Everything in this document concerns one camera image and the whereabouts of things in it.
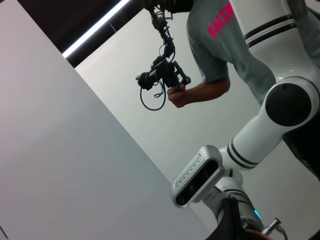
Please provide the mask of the person's hand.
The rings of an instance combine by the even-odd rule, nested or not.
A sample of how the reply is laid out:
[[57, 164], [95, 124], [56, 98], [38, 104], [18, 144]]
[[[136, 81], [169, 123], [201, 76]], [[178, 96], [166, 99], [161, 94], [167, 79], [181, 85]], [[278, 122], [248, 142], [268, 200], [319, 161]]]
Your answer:
[[168, 100], [176, 107], [182, 108], [190, 103], [189, 95], [184, 84], [167, 90]]

